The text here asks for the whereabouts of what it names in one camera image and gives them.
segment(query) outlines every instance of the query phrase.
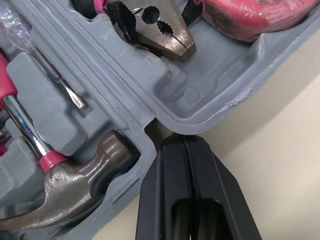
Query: tool kit case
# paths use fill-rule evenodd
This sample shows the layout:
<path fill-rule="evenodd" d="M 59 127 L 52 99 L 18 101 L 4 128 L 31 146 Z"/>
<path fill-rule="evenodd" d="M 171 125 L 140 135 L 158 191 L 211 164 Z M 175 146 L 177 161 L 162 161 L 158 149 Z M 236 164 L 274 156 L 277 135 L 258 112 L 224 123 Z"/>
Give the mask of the tool kit case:
<path fill-rule="evenodd" d="M 115 178 L 103 202 L 71 225 L 0 232 L 0 239 L 87 240 L 140 192 L 157 152 L 145 133 L 155 118 L 170 130 L 203 133 L 252 96 L 295 50 L 320 28 L 320 6 L 299 25 L 263 33 L 254 43 L 223 35 L 202 18 L 189 26 L 197 52 L 178 62 L 122 41 L 109 17 L 93 19 L 70 0 L 11 0 L 30 28 L 33 43 L 89 106 L 80 112 L 25 52 L 0 35 L 10 57 L 7 72 L 35 129 L 59 153 L 86 162 L 109 131 L 125 135 L 140 152 L 127 173 Z M 182 11 L 186 2 L 177 0 Z M 43 201 L 44 174 L 11 119 L 13 140 L 0 158 L 0 218 L 27 213 Z"/>

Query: plastic wrap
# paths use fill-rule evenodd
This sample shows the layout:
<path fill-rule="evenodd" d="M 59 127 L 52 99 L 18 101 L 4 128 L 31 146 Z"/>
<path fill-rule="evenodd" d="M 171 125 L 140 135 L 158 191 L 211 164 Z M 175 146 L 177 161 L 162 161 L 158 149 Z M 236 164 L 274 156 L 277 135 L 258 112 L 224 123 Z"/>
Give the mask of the plastic wrap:
<path fill-rule="evenodd" d="M 294 27 L 320 0 L 194 0 L 202 17 L 224 34 L 251 42 L 261 33 Z"/>
<path fill-rule="evenodd" d="M 28 29 L 21 23 L 19 15 L 10 3 L 0 0 L 0 29 L 6 32 L 10 42 L 18 49 L 28 52 L 32 42 Z"/>

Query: screwdriver shaft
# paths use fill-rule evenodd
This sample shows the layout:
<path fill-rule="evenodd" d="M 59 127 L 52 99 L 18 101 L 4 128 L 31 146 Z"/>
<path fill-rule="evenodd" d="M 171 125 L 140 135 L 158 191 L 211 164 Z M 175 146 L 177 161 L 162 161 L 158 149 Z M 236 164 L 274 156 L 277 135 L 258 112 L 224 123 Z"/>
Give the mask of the screwdriver shaft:
<path fill-rule="evenodd" d="M 36 48 L 32 47 L 30 49 L 31 55 L 40 64 L 40 66 L 45 70 L 49 77 L 59 85 L 64 92 L 69 96 L 71 101 L 80 110 L 86 108 L 86 104 L 83 99 L 76 94 L 76 92 L 71 88 L 67 81 L 60 75 L 57 69 L 46 59 L 46 57 Z"/>

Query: pink tape measure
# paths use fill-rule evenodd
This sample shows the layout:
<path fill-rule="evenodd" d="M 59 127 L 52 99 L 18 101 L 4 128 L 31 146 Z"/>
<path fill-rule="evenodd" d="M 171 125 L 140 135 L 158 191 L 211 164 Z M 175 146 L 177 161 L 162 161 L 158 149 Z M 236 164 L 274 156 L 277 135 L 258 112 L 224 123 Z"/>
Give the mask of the pink tape measure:
<path fill-rule="evenodd" d="M 251 42 L 261 33 L 292 28 L 320 0 L 194 0 L 203 4 L 202 17 L 222 33 Z"/>

